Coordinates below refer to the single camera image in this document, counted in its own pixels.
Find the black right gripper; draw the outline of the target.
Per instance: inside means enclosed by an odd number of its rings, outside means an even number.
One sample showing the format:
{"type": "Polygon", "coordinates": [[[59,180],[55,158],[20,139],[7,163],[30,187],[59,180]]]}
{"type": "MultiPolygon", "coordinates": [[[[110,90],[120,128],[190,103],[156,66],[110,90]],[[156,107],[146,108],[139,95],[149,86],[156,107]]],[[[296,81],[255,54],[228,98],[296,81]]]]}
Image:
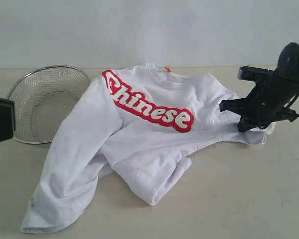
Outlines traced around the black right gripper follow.
{"type": "Polygon", "coordinates": [[[296,119],[295,111],[285,106],[297,94],[295,82],[273,72],[268,78],[255,83],[246,98],[222,100],[219,104],[220,112],[230,111],[241,116],[238,132],[266,128],[273,122],[296,119]]]}

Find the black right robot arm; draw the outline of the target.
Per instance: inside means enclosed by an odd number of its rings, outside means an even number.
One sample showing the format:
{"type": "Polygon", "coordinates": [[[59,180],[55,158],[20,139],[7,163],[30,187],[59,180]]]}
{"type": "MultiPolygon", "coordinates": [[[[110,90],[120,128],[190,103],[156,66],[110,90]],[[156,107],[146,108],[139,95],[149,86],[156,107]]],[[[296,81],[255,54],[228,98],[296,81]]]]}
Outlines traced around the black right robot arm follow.
{"type": "Polygon", "coordinates": [[[289,120],[299,114],[291,105],[299,97],[299,45],[289,43],[280,53],[275,70],[242,66],[238,79],[255,83],[245,98],[222,100],[220,111],[240,115],[238,131],[266,129],[271,123],[289,120]]]}

